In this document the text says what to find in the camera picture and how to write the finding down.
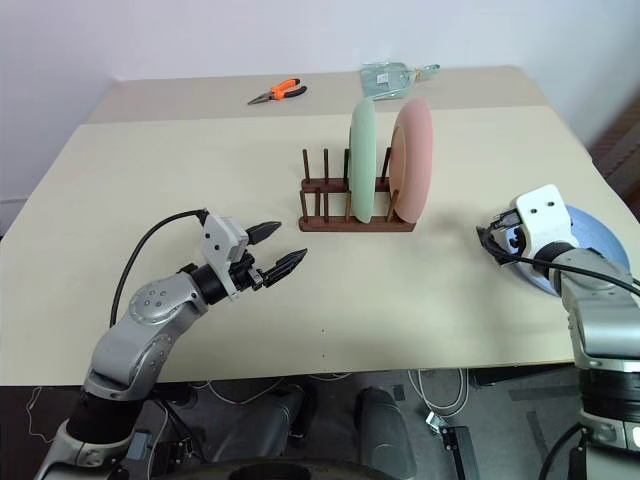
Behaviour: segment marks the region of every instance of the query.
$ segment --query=white wall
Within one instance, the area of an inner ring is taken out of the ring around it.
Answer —
[[[0,8],[0,201],[30,194],[113,78],[340,71],[390,58],[513,64],[585,144],[640,87],[635,0],[3,0]],[[12,216],[6,205],[0,222]]]

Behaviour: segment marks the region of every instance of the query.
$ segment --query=orange pliers handle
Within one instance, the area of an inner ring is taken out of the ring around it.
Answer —
[[[290,78],[282,82],[280,85],[276,85],[275,87],[271,87],[271,98],[273,100],[282,100],[283,98],[291,98],[297,97],[298,95],[302,95],[307,91],[307,87],[302,86],[300,88],[296,88],[295,90],[287,91],[288,89],[295,87],[300,83],[299,78]]]

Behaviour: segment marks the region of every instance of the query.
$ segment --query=blue plate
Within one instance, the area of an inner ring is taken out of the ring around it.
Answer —
[[[594,248],[605,258],[614,260],[630,269],[627,252],[624,250],[624,247],[620,243],[620,240],[618,240],[618,237],[616,237],[606,225],[589,215],[587,212],[578,208],[567,205],[567,210],[569,211],[569,216],[572,221],[571,232],[573,233],[573,236],[578,239],[578,242],[580,242],[580,247]],[[508,238],[513,238],[514,236],[513,231],[509,232]],[[533,283],[536,287],[539,287],[552,295],[557,295],[553,288],[551,288],[549,280],[543,277],[534,277],[524,269],[521,264],[517,263],[515,266],[522,276]]]

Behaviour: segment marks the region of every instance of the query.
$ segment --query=dish rack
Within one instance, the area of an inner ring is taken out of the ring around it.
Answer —
[[[389,191],[389,178],[387,167],[391,147],[387,148],[384,156],[382,173],[376,177],[376,193],[386,193],[389,196],[389,208],[386,215],[371,217],[369,223],[362,223],[351,215],[351,192],[349,190],[349,149],[344,150],[344,169],[342,177],[329,177],[329,149],[324,149],[324,177],[309,177],[309,155],[307,149],[302,150],[304,163],[304,179],[300,183],[300,204],[302,216],[298,220],[298,226],[303,232],[412,232],[415,223],[407,223],[394,211],[398,200],[398,190]],[[329,214],[329,194],[346,193],[344,211],[340,215]],[[309,215],[306,195],[314,195],[314,215]]]

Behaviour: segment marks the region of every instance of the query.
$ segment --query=green plate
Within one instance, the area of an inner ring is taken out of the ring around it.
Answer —
[[[363,223],[373,215],[376,190],[376,112],[373,99],[363,99],[351,115],[349,131],[351,210]]]

